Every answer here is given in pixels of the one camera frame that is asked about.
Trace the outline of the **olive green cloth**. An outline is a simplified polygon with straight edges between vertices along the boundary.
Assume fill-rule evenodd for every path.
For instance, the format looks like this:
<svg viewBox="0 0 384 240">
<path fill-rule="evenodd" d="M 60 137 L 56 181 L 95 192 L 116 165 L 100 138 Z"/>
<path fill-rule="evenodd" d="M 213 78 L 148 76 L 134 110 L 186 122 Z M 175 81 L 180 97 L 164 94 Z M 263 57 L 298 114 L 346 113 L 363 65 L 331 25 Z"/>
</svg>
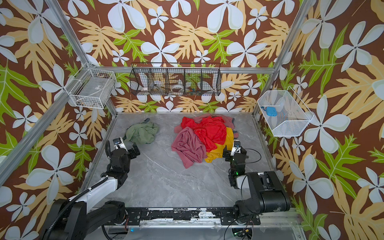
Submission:
<svg viewBox="0 0 384 240">
<path fill-rule="evenodd" d="M 151 144 L 155 140 L 158 131 L 159 126 L 147 118 L 139 124 L 130 126 L 123 136 L 123 142 L 125 144 L 132 142 L 137 145 Z"/>
</svg>

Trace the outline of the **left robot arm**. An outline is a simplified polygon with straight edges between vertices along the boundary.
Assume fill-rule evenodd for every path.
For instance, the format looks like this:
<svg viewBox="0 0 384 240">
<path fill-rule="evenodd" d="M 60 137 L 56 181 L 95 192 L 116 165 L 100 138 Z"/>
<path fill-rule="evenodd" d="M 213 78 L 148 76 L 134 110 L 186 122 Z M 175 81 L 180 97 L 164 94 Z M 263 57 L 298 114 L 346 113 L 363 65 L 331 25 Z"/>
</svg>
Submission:
<svg viewBox="0 0 384 240">
<path fill-rule="evenodd" d="M 94 209 L 102 199 L 124 184 L 131 160 L 140 155 L 136 144 L 127 149 L 122 139 L 114 139 L 114 145 L 114 150 L 110 149 L 109 143 L 105 145 L 110 162 L 96 184 L 67 200 L 53 203 L 41 231 L 42 240 L 83 240 L 98 228 L 104 229 L 106 224 L 124 225 L 128 222 L 123 202 L 108 201 Z"/>
</svg>

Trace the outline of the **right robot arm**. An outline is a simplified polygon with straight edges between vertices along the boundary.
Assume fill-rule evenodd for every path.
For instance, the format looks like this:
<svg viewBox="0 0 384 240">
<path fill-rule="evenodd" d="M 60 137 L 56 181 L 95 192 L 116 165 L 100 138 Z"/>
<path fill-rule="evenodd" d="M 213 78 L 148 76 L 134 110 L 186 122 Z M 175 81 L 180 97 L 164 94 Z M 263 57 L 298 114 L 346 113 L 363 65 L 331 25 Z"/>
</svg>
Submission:
<svg viewBox="0 0 384 240">
<path fill-rule="evenodd" d="M 241 199 L 233 207 L 236 222 L 256 222 L 261 214 L 290 210 L 291 201 L 276 172 L 247 173 L 247 150 L 242 147 L 232 147 L 231 150 L 224 148 L 223 158 L 230 163 L 228 177 L 231 187 L 250 192 L 247 199 L 241 193 Z"/>
</svg>

